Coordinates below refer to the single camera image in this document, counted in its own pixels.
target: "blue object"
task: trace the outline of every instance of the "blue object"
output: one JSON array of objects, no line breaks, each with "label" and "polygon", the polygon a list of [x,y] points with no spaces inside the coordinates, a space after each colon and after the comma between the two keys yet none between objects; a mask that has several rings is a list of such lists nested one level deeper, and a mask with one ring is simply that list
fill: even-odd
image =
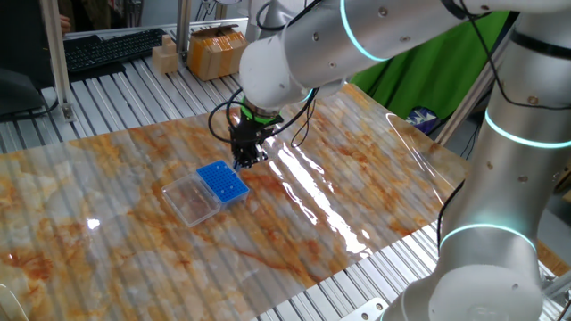
[{"label": "blue object", "polygon": [[222,204],[232,202],[250,192],[244,182],[226,162],[218,160],[196,170],[198,176],[214,192]]},{"label": "blue object", "polygon": [[488,122],[488,125],[490,125],[490,127],[495,130],[498,134],[516,142],[516,143],[520,143],[520,144],[524,144],[527,146],[531,146],[531,147],[537,147],[537,148],[544,148],[544,149],[560,149],[560,148],[568,148],[571,147],[571,141],[570,142],[565,142],[565,143],[542,143],[542,142],[535,142],[535,141],[531,141],[531,140],[527,140],[515,135],[512,135],[510,133],[508,133],[507,131],[503,130],[502,128],[500,128],[498,125],[496,125],[492,119],[490,118],[490,115],[488,114],[488,111],[485,111],[485,120]]}]

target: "green backdrop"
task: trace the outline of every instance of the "green backdrop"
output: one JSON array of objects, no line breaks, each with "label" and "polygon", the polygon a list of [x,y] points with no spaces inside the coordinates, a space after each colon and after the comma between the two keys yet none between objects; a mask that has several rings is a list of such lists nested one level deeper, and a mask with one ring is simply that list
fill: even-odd
[{"label": "green backdrop", "polygon": [[[476,22],[488,48],[493,47],[508,15],[496,12]],[[355,75],[352,83],[403,119],[416,107],[445,119],[456,110],[485,63],[484,49],[472,25],[465,22]]]}]

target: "desk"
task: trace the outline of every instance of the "desk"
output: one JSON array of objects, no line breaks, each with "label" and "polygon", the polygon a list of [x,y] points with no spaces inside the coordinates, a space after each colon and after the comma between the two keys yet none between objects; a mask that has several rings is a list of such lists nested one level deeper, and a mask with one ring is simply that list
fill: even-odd
[{"label": "desk", "polygon": [[[30,319],[335,320],[434,268],[426,224],[468,165],[354,86],[318,102],[301,148],[297,128],[268,140],[270,160],[241,173],[246,203],[188,229],[161,187],[230,152],[205,115],[179,118],[236,79],[126,67],[72,85],[78,123],[2,129],[6,151],[54,139],[0,156],[0,284]],[[215,125],[225,132],[222,115]]]}]

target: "brown cardboard box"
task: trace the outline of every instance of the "brown cardboard box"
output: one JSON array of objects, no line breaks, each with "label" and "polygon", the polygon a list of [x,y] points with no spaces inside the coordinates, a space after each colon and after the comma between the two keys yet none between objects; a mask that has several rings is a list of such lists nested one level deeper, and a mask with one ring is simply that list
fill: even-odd
[{"label": "brown cardboard box", "polygon": [[242,32],[222,26],[196,31],[190,37],[188,68],[202,81],[238,72],[240,58],[248,42]]}]

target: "transparent container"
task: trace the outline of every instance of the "transparent container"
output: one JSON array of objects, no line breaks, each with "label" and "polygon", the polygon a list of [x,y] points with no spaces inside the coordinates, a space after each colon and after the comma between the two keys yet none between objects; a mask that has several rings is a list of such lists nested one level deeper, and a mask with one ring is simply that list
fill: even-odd
[{"label": "transparent container", "polygon": [[188,227],[245,200],[249,192],[234,170],[222,160],[162,188],[165,200]]}]

